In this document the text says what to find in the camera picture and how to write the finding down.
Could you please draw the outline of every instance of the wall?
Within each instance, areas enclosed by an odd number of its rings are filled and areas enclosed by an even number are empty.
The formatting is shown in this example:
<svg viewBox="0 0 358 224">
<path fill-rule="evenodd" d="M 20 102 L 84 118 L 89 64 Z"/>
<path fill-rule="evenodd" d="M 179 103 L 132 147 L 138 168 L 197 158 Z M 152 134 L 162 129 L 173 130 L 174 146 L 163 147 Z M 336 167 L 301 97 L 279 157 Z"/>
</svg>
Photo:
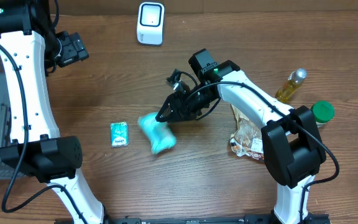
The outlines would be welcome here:
<svg viewBox="0 0 358 224">
<path fill-rule="evenodd" d="M 54 1 L 51 12 L 55 12 Z M 156 0 L 166 13 L 358 10 L 358 0 Z M 60 14 L 137 14 L 143 0 L 59 0 Z"/>
</svg>

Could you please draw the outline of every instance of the light blue sponge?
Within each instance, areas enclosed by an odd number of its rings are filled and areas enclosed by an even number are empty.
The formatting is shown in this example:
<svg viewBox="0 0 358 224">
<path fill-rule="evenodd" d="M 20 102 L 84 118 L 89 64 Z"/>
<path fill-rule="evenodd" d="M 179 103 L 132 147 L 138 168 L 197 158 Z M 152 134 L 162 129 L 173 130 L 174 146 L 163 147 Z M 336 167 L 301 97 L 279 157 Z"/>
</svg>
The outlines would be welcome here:
<svg viewBox="0 0 358 224">
<path fill-rule="evenodd" d="M 177 143 L 166 122 L 155 120 L 157 113 L 150 113 L 140 117 L 137 121 L 152 145 L 152 154 L 157 154 L 164 149 L 170 149 Z"/>
</svg>

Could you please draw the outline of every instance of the wooden surface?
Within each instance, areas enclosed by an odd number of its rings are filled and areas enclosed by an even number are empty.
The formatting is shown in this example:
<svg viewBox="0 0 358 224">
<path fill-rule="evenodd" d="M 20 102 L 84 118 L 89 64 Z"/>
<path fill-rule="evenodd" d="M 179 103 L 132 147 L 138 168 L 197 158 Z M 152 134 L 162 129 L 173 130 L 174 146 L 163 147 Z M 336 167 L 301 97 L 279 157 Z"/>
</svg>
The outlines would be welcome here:
<svg viewBox="0 0 358 224">
<path fill-rule="evenodd" d="M 71 16 L 137 15 L 145 0 L 59 0 L 60 13 Z M 358 10 L 358 0 L 153 0 L 167 14 L 209 12 L 280 12 Z M 55 13 L 55 0 L 49 0 Z"/>
<path fill-rule="evenodd" d="M 113 217 L 233 217 L 268 213 L 276 183 L 265 166 L 231 152 L 236 130 L 229 104 L 205 119 L 176 123 L 178 143 L 153 157 L 137 125 L 158 111 L 172 92 L 165 77 L 207 48 L 215 60 L 232 60 L 273 95 L 290 72 L 309 76 L 291 105 L 330 101 L 334 119 L 320 129 L 335 153 L 339 177 L 312 187 L 308 208 L 329 213 L 332 223 L 358 223 L 358 12 L 276 12 L 168 15 L 161 47 L 142 46 L 136 16 L 62 17 L 59 30 L 78 32 L 89 59 L 58 68 L 47 78 L 50 102 L 62 136 L 78 136 L 83 172 Z M 128 147 L 112 148 L 109 125 L 129 124 Z M 317 179 L 334 172 L 328 159 Z M 53 192 L 16 213 L 4 214 L 8 181 L 0 180 L 0 223 L 53 223 L 69 214 Z M 18 180 L 8 207 L 41 189 L 35 178 Z"/>
</svg>

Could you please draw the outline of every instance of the wire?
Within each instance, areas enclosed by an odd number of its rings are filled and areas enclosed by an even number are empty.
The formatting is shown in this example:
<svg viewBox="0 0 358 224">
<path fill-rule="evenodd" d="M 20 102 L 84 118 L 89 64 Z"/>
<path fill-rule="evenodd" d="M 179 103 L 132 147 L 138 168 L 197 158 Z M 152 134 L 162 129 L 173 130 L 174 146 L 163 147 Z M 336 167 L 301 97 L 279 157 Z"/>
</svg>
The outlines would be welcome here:
<svg viewBox="0 0 358 224">
<path fill-rule="evenodd" d="M 191 80 L 194 82 L 194 84 L 195 84 L 196 86 L 198 86 L 196 79 L 195 79 L 192 75 L 190 75 L 189 73 L 187 73 L 187 72 L 177 71 L 177 72 L 174 74 L 174 76 L 175 76 L 175 78 L 178 77 L 178 80 L 179 80 L 181 74 L 184 74 L 184 75 L 188 76 L 189 78 L 191 78 Z"/>
<path fill-rule="evenodd" d="M 201 90 L 207 89 L 207 88 L 211 88 L 212 86 L 216 86 L 216 85 L 238 85 L 241 87 L 244 87 L 248 90 L 250 90 L 251 92 L 253 92 L 255 95 L 257 95 L 268 107 L 270 107 L 274 112 L 276 112 L 277 114 L 279 114 L 280 116 L 282 116 L 283 118 L 289 120 L 289 122 L 291 122 L 292 125 L 296 126 L 296 128 L 298 128 L 302 133 L 306 134 L 307 136 L 309 136 L 311 139 L 313 139 L 315 142 L 317 142 L 317 144 L 319 144 L 326 152 L 327 154 L 330 156 L 330 158 L 333 160 L 334 165 L 335 165 L 335 173 L 325 179 L 321 179 L 321 180 L 315 180 L 312 181 L 308 184 L 306 184 L 303 189 L 302 189 L 302 196 L 301 196 L 301 204 L 300 204 L 300 223 L 303 223 L 303 202 L 305 201 L 305 193 L 308 187 L 314 185 L 314 184 L 321 184 L 321 183 L 325 183 L 325 182 L 329 182 L 331 180 L 334 180 L 338 175 L 339 175 L 339 163 L 337 161 L 337 159 L 335 158 L 334 154 L 316 137 L 314 137 L 312 134 L 310 134 L 310 132 L 308 132 L 305 128 L 303 128 L 302 126 L 300 126 L 297 122 L 295 122 L 294 120 L 292 120 L 289 116 L 285 115 L 284 113 L 282 113 L 280 110 L 278 110 L 273 104 L 271 104 L 271 102 L 269 102 L 268 100 L 266 100 L 258 91 L 256 91 L 255 89 L 253 89 L 252 87 L 246 85 L 245 83 L 238 83 L 238 82 L 217 82 L 217 83 L 211 83 L 208 85 L 205 85 L 201 88 L 199 88 L 198 90 L 194 91 L 193 93 L 191 93 L 189 95 L 189 97 L 185 100 L 185 103 L 193 96 L 195 96 L 198 92 L 200 92 Z"/>
<path fill-rule="evenodd" d="M 56 16 L 55 16 L 55 20 L 51 25 L 51 30 L 54 30 L 57 26 L 57 23 L 59 22 L 59 3 L 57 2 L 57 0 L 55 0 L 55 5 L 56 5 Z"/>
<path fill-rule="evenodd" d="M 21 77 L 20 72 L 19 72 L 20 68 L 17 66 L 16 62 L 12 58 L 12 55 L 10 55 L 10 53 L 1 44 L 0 44 L 0 51 L 2 51 L 5 54 L 5 56 L 9 59 L 9 61 L 12 63 L 12 66 L 13 66 L 13 68 L 15 70 L 15 73 L 16 73 L 17 82 L 19 84 L 19 89 L 20 89 L 20 94 L 21 94 L 21 99 L 22 99 L 23 124 L 24 124 L 24 141 L 23 141 L 22 154 L 21 154 L 21 156 L 19 158 L 19 162 L 17 163 L 16 168 L 14 169 L 13 175 L 11 177 L 11 181 L 9 182 L 8 188 L 6 189 L 4 198 L 2 199 L 2 205 L 1 205 L 2 211 L 5 212 L 5 213 L 16 212 L 19 209 L 21 209 L 24 206 L 26 206 L 31 201 L 33 201 L 35 198 L 37 198 L 39 195 L 41 195 L 45 191 L 57 187 L 61 191 L 66 193 L 66 196 L 68 197 L 69 201 L 73 205 L 73 208 L 74 208 L 75 212 L 82 219 L 84 224 L 88 224 L 86 222 L 84 216 L 82 215 L 82 213 L 80 212 L 80 210 L 76 206 L 73 198 L 71 197 L 71 195 L 69 194 L 67 189 L 65 187 L 61 186 L 61 185 L 51 185 L 51 186 L 45 187 L 44 189 L 40 190 L 39 192 L 37 192 L 36 194 L 31 196 L 29 199 L 27 199 L 25 202 L 23 202 L 19 206 L 16 206 L 16 207 L 10 208 L 10 209 L 6 208 L 7 199 L 9 197 L 9 194 L 11 193 L 11 190 L 12 190 L 12 187 L 13 187 L 14 182 L 16 180 L 17 174 L 19 173 L 20 166 L 23 163 L 25 152 L 27 150 L 27 143 L 29 142 L 29 120 L 28 120 L 28 117 L 27 117 L 27 104 L 26 104 L 26 100 L 25 100 L 23 81 L 22 81 L 22 77 Z"/>
<path fill-rule="evenodd" d="M 211 107 L 211 109 L 205 113 L 204 115 L 200 116 L 199 118 L 196 118 L 196 121 L 199 121 L 203 118 L 205 118 L 206 116 L 208 116 L 214 109 L 215 107 L 219 104 L 219 102 L 221 101 L 221 98 L 219 97 L 219 99 L 217 100 L 217 102 Z"/>
</svg>

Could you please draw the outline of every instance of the green bottle cap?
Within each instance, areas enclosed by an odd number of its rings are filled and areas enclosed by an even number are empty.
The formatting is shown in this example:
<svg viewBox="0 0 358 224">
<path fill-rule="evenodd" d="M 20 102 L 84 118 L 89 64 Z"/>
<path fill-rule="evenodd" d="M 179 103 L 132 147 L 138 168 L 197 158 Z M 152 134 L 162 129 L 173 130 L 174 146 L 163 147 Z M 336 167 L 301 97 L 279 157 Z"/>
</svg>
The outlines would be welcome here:
<svg viewBox="0 0 358 224">
<path fill-rule="evenodd" d="M 314 114 L 314 118 L 319 123 L 327 123 L 335 115 L 334 107 L 327 101 L 319 101 L 315 103 L 311 107 L 311 111 Z"/>
</svg>

